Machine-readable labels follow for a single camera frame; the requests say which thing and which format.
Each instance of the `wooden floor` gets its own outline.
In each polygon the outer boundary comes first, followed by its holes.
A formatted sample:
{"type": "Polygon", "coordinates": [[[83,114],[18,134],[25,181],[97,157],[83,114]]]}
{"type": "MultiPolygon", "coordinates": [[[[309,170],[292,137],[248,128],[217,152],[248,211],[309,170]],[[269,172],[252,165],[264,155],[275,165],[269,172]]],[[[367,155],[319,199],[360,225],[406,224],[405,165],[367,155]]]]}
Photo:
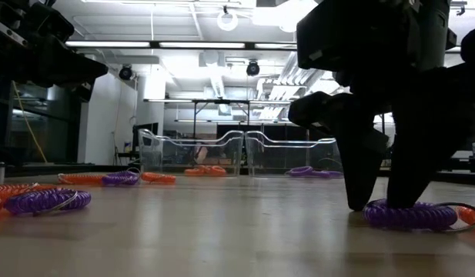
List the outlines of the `wooden floor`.
{"type": "MultiPolygon", "coordinates": [[[[475,232],[372,229],[346,207],[343,186],[195,177],[83,187],[92,203],[82,211],[0,220],[0,277],[475,276],[475,232]]],[[[475,187],[433,183],[422,200],[475,205],[475,187]]]]}

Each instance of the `ceiling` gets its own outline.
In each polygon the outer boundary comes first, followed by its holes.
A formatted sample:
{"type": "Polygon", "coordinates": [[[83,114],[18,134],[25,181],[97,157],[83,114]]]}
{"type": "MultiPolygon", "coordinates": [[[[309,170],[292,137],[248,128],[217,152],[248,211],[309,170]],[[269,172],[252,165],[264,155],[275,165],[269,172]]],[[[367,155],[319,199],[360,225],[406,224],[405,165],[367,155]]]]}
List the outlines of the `ceiling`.
{"type": "MultiPolygon", "coordinates": [[[[293,42],[294,33],[284,32],[278,26],[254,25],[251,19],[256,9],[256,0],[243,0],[241,8],[229,8],[238,15],[238,25],[232,31],[223,31],[217,25],[217,17],[222,11],[221,6],[198,5],[133,5],[120,3],[88,2],[95,0],[58,0],[57,8],[74,26],[76,33],[72,39],[88,40],[163,40],[163,41],[227,41],[227,42],[293,42]]],[[[475,28],[475,3],[469,2],[466,12],[457,16],[460,11],[453,7],[450,12],[450,27],[458,35],[458,43],[471,29],[475,28]]],[[[228,63],[224,66],[222,82],[225,87],[256,88],[261,78],[277,76],[289,61],[290,52],[272,51],[219,51],[225,59],[242,58],[244,64],[228,63]],[[246,74],[249,60],[257,60],[261,68],[256,77],[246,74]]],[[[202,92],[212,85],[211,72],[200,66],[200,54],[197,50],[103,50],[93,52],[102,61],[106,59],[113,68],[119,68],[120,57],[156,56],[161,59],[167,71],[166,91],[202,92]]],[[[454,56],[449,64],[458,63],[454,56]]],[[[146,64],[133,65],[133,68],[144,75],[150,72],[151,66],[146,64]]]]}

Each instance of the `purple coiled cable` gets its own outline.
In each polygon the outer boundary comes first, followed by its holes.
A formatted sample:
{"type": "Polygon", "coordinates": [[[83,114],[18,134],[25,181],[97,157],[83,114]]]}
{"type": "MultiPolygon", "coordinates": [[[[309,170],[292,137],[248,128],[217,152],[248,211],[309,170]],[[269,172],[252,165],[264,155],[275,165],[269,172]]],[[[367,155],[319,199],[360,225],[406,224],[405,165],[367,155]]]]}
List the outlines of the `purple coiled cable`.
{"type": "Polygon", "coordinates": [[[5,209],[13,214],[51,212],[56,209],[65,211],[82,209],[91,200],[92,196],[89,192],[73,189],[48,189],[12,196],[6,201],[5,209]]]}
{"type": "Polygon", "coordinates": [[[409,209],[390,209],[385,199],[368,203],[363,216],[371,226],[377,228],[436,231],[447,230],[458,220],[458,214],[445,205],[417,202],[409,209]]]}
{"type": "Polygon", "coordinates": [[[102,184],[104,185],[136,185],[139,180],[139,174],[123,171],[110,173],[102,177],[102,184]]]}
{"type": "Polygon", "coordinates": [[[288,171],[286,174],[292,177],[314,176],[314,177],[320,177],[320,178],[325,178],[325,179],[343,178],[342,172],[327,171],[327,170],[318,172],[314,170],[312,166],[303,166],[299,168],[290,169],[290,171],[288,171]]]}

